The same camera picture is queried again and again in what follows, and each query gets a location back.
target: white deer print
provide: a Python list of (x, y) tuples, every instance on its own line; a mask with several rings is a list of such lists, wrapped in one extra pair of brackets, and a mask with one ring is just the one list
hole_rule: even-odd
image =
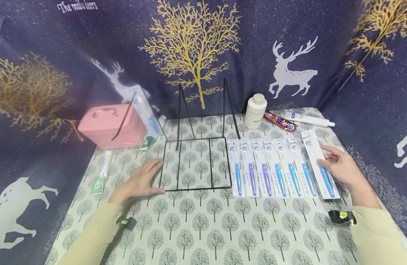
[(303, 96), (306, 95), (310, 87), (308, 82), (311, 80), (313, 76), (317, 75), (318, 71), (317, 70), (290, 71), (287, 68), (287, 64), (295, 60), (296, 57), (300, 56), (301, 54), (309, 53), (312, 49), (314, 49), (314, 45), (317, 42), (317, 39), (318, 36), (315, 38), (313, 43), (311, 43), (311, 41), (307, 42), (306, 48), (304, 50), (302, 50), (302, 48), (304, 47), (302, 45), (297, 53), (293, 51), (288, 58), (283, 58), (284, 53), (281, 54), (278, 53), (279, 48), (281, 48), (283, 44), (279, 43), (277, 45), (277, 41), (274, 42), (273, 53), (276, 56), (277, 62), (276, 69), (274, 70), (274, 78), (276, 79), (276, 81), (270, 84), (270, 89), (268, 89), (268, 91), (270, 91), (271, 94), (274, 94), (275, 91), (273, 90), (273, 86), (278, 85), (276, 96), (274, 98), (278, 97), (278, 93), (280, 93), (284, 86), (293, 86), (293, 85), (299, 85), (299, 90), (295, 94), (293, 94), (292, 97), (301, 92), (303, 89), (305, 89), (305, 92), (302, 95)]
[(33, 237), (37, 234), (35, 230), (30, 230), (16, 222), (16, 219), (24, 213), (28, 204), (32, 200), (42, 200), (45, 208), (50, 206), (44, 191), (54, 192), (58, 195), (56, 189), (42, 186), (33, 190), (27, 183), (28, 178), (19, 178), (17, 181), (6, 187), (0, 194), (0, 249), (10, 249), (21, 243), (25, 238), (18, 237), (13, 242), (4, 242), (6, 233), (17, 232), (19, 234), (31, 234)]
[[(133, 98), (133, 95), (134, 95), (134, 92), (136, 92), (137, 86), (124, 86), (123, 84), (121, 84), (119, 82), (119, 80), (118, 80), (119, 73), (123, 73), (124, 69), (121, 68), (121, 66), (119, 65), (118, 62), (115, 62), (113, 64), (113, 73), (110, 74), (105, 68), (100, 66), (100, 62), (98, 62), (97, 60), (94, 60), (94, 59), (91, 59), (91, 61), (99, 70), (101, 70), (107, 77), (109, 77), (110, 81), (113, 84), (113, 87), (118, 92), (118, 94), (121, 95), (121, 97), (123, 98), (122, 104), (125, 104), (127, 101), (129, 101), (129, 100), (131, 100), (131, 98)], [(147, 92), (147, 90), (145, 90), (145, 89), (143, 89), (143, 91), (144, 91), (146, 98), (150, 98), (149, 92)], [(159, 111), (158, 107), (156, 107), (155, 105), (152, 105), (151, 107), (154, 108), (157, 112)]]
[[(405, 151), (404, 151), (405, 145), (407, 145), (407, 136), (404, 137), (404, 139), (402, 139), (402, 141), (396, 145), (396, 149), (398, 151), (399, 157), (402, 157), (405, 154)], [(397, 167), (397, 168), (402, 168), (402, 167), (404, 167), (405, 164), (407, 164), (407, 156), (405, 156), (404, 159), (402, 159), (400, 163), (394, 163), (395, 167)]]

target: white bottle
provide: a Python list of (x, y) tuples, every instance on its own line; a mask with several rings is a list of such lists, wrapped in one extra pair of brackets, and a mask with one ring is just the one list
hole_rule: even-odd
[(328, 127), (328, 126), (334, 127), (336, 125), (335, 123), (333, 123), (327, 119), (312, 117), (312, 116), (308, 116), (308, 115), (302, 115), (302, 114), (299, 114), (296, 112), (285, 112), (284, 118), (286, 120), (299, 121), (302, 123), (309, 123), (309, 124), (321, 126), (321, 127)]
[(267, 108), (267, 100), (264, 95), (254, 94), (248, 100), (248, 108), (245, 114), (245, 126), (251, 130), (259, 128), (262, 118), (264, 118), (264, 112)]

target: toothbrush package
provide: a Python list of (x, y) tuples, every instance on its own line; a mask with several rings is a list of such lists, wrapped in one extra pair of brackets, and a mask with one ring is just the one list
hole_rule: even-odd
[(130, 88), (136, 96), (133, 100), (134, 109), (137, 111), (139, 117), (143, 121), (144, 125), (147, 129), (147, 135), (150, 135), (154, 138), (158, 137), (162, 134), (161, 128), (159, 127), (159, 123), (151, 106), (147, 100), (146, 95), (143, 92), (143, 89), (140, 85), (136, 85)]
[(259, 180), (259, 187), (261, 188), (261, 196), (272, 198), (275, 197), (273, 190), (273, 181), (268, 167), (265, 152), (262, 148), (262, 139), (252, 139), (253, 158), (255, 160), (255, 167), (257, 171), (257, 178)]
[(289, 198), (289, 190), (284, 179), (284, 170), (273, 140), (264, 140), (265, 155), (272, 176), (273, 190), (277, 198)]
[(328, 170), (317, 163), (317, 159), (324, 160), (324, 154), (320, 148), (320, 145), (318, 144), (318, 139), (315, 132), (303, 131), (302, 139), (309, 156), (310, 164), (314, 170), (315, 179), (317, 180), (321, 196), (323, 199), (339, 199), (340, 195), (332, 175)]
[(243, 176), (245, 181), (245, 190), (248, 197), (259, 197), (258, 176), (253, 161), (253, 154), (250, 140), (240, 140), (240, 151), (243, 159)]
[(241, 154), (239, 142), (236, 139), (230, 139), (227, 143), (228, 157), (231, 172), (231, 190), (233, 197), (246, 197), (244, 181), (243, 181), (243, 167), (241, 162)]
[(292, 198), (304, 198), (302, 192), (301, 180), (298, 177), (297, 168), (287, 142), (284, 139), (276, 139), (277, 152), (284, 169), (285, 180), (289, 186), (290, 196)]
[(305, 159), (302, 157), (302, 149), (296, 139), (289, 138), (290, 155), (294, 160), (294, 167), (302, 184), (302, 191), (306, 198), (317, 198), (317, 188), (312, 179)]

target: hand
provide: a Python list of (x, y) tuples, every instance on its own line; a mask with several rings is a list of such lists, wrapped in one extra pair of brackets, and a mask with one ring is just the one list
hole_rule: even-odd
[(124, 205), (131, 197), (143, 197), (153, 194), (164, 194), (165, 190), (151, 186), (153, 176), (164, 165), (162, 159), (152, 159), (137, 168), (134, 175), (125, 183), (118, 186), (108, 202)]
[(351, 155), (338, 150), (337, 148), (321, 145), (321, 149), (329, 151), (323, 159), (318, 159), (318, 164), (328, 169), (345, 188), (352, 189), (362, 184), (368, 184)]

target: tablecloth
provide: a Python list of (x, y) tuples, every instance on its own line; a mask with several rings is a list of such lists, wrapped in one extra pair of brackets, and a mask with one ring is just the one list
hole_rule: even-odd
[[(323, 117), (314, 108), (293, 109), (306, 115)], [(243, 139), (286, 138), (291, 135), (263, 120), (258, 130), (248, 130), (243, 114), (237, 114), (239, 133)], [(222, 116), (198, 117), (180, 121), (181, 139), (192, 139), (190, 123), (197, 138), (221, 136)], [(225, 117), (226, 138), (236, 138), (231, 115)], [(295, 136), (301, 131), (315, 130), (319, 142), (341, 147), (331, 128), (298, 124)], [(164, 126), (169, 140), (176, 139), (177, 122), (169, 120)], [(229, 185), (225, 169), (225, 144), (222, 139), (203, 143), (203, 140), (181, 143), (179, 187), (210, 187), (213, 170), (215, 186)], [(178, 151), (168, 143), (164, 152), (164, 136), (150, 150), (113, 150), (109, 178), (105, 191), (92, 196), (91, 188), (97, 178), (103, 150), (96, 149), (83, 176), (77, 194), (67, 212), (46, 264), (56, 264), (72, 242), (83, 231), (92, 213), (109, 198), (114, 188), (134, 173), (138, 165), (164, 157), (165, 165), (156, 177), (155, 185), (165, 189), (176, 186)], [(210, 167), (211, 149), (213, 165)], [(175, 265), (175, 264), (357, 264), (358, 253), (352, 243), (347, 225), (334, 225), (327, 212), (331, 209), (350, 210), (351, 198), (342, 189), (342, 199), (276, 199), (233, 198), (231, 189), (167, 192), (150, 196), (133, 204), (128, 216), (137, 220), (133, 231), (123, 231), (117, 246), (106, 264)]]

